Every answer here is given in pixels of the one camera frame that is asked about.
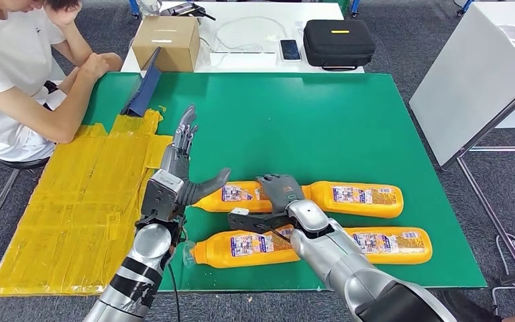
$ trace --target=silver robotic arm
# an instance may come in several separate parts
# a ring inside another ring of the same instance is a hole
[[[229,214],[233,229],[263,233],[288,223],[294,229],[290,243],[327,289],[337,293],[353,321],[456,322],[425,288],[398,280],[370,264],[354,239],[311,200],[291,176],[259,177],[272,202],[271,215],[236,209]]]
[[[337,293],[354,321],[456,322],[428,290],[370,264],[354,239],[311,200],[293,201],[287,212],[298,227],[290,236],[293,249]]]
[[[163,270],[180,242],[184,209],[221,188],[230,169],[201,184],[188,178],[189,154],[197,126],[191,105],[183,114],[159,169],[148,181],[133,246],[85,322],[140,322],[162,281]]]
[[[133,246],[85,322],[143,321],[163,271],[181,242],[185,207],[228,181],[230,169],[201,184],[190,181],[189,152],[197,130],[191,124],[195,118],[194,106],[190,106],[165,150],[161,169],[148,181]],[[456,322],[430,292],[371,265],[344,229],[304,198],[294,178],[267,174],[258,180],[272,203],[272,214],[234,209],[228,216],[230,227],[263,233],[293,224],[292,247],[325,286],[338,294],[354,321]]]

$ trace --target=black zipper case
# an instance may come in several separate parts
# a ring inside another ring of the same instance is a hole
[[[310,20],[303,45],[311,66],[356,69],[372,60],[376,44],[361,20]]]

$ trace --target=white cable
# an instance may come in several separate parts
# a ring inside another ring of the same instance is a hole
[[[222,62],[224,61],[224,58],[226,58],[226,56],[228,56],[230,54],[231,54],[230,52],[227,52],[224,55],[222,55],[222,58],[220,58],[220,61],[218,61],[218,64],[216,64],[216,65],[212,65],[212,62],[211,62],[210,63],[210,67],[218,67],[218,66],[222,65]]]
[[[212,46],[210,46],[210,44],[208,43],[208,41],[202,37],[200,37],[200,39],[206,44],[206,46],[208,46],[208,48],[210,49],[211,52],[214,52],[214,48],[212,48]]]
[[[513,237],[515,239],[514,235],[510,235],[509,233],[507,233],[506,235],[509,237]],[[504,272],[506,273],[506,275],[508,275],[509,274],[508,265],[506,264],[506,260],[504,259],[504,255],[502,254],[502,249],[500,248],[500,235],[496,236],[495,242],[496,242],[496,248],[498,249],[498,253],[500,254],[500,258],[502,259],[502,263],[504,265]],[[498,306],[496,303],[496,291],[497,290],[507,290],[507,289],[515,289],[515,283],[512,283],[512,286],[500,286],[500,287],[495,287],[492,289],[492,305],[494,306],[494,314],[495,315],[498,315]]]
[[[225,47],[227,49],[230,49],[230,50],[256,51],[255,49],[257,48],[257,50],[259,50],[260,52],[263,52],[264,49],[263,49],[262,45],[260,45],[260,44],[245,44],[245,45],[231,47],[231,46],[226,45],[226,43],[224,43],[224,41],[220,38],[220,35],[219,35],[220,30],[222,30],[222,28],[224,28],[225,26],[230,25],[230,24],[235,23],[235,22],[249,20],[249,19],[265,19],[265,20],[272,21],[272,22],[276,23],[278,26],[280,26],[281,30],[283,31],[283,34],[285,35],[285,38],[288,37],[287,36],[287,31],[285,30],[285,27],[279,21],[277,21],[275,19],[272,19],[272,18],[269,18],[269,17],[263,17],[263,16],[260,16],[260,15],[253,15],[253,16],[249,16],[249,17],[241,17],[241,18],[238,18],[238,19],[234,19],[232,21],[228,21],[227,23],[224,23],[216,31],[216,34],[214,35],[214,39],[216,41],[218,41],[218,43],[220,45],[222,45],[223,47]]]

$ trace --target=man's arm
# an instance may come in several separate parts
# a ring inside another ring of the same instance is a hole
[[[52,47],[78,67],[81,67],[92,54],[92,48],[82,37],[74,23],[81,9],[81,3],[77,7],[67,7],[57,11],[45,6],[48,19],[60,29],[66,38],[65,41],[53,44]]]
[[[54,111],[45,109],[17,87],[0,93],[0,111],[50,141],[69,143],[82,123],[94,84],[107,69],[103,58],[91,54],[66,99]]]

